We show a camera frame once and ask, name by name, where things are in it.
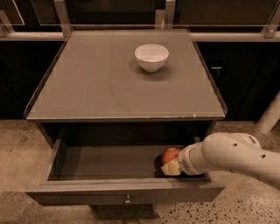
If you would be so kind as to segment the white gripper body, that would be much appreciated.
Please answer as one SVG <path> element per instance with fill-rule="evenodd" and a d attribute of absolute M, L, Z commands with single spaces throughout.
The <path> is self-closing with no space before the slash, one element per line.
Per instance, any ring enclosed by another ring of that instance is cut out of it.
<path fill-rule="evenodd" d="M 185 147 L 179 154 L 178 154 L 178 163 L 181 167 L 181 171 L 189 176 L 195 176 L 202 174 L 202 171 L 197 170 L 193 163 L 191 162 L 190 152 L 192 151 L 193 146 L 189 145 Z"/>

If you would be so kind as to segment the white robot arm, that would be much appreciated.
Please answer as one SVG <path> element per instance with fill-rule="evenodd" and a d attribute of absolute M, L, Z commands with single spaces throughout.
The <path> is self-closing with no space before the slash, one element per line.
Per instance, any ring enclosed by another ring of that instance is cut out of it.
<path fill-rule="evenodd" d="M 280 154 L 264 150 L 258 140 L 247 133 L 219 132 L 182 150 L 167 148 L 162 155 L 162 165 L 165 176 L 227 171 L 280 189 Z"/>

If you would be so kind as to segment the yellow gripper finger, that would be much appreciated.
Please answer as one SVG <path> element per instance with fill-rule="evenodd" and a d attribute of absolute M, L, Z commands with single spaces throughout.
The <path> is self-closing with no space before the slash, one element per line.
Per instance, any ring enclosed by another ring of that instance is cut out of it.
<path fill-rule="evenodd" d="M 181 168 L 177 159 L 163 165 L 161 170 L 165 176 L 178 176 L 181 174 Z"/>

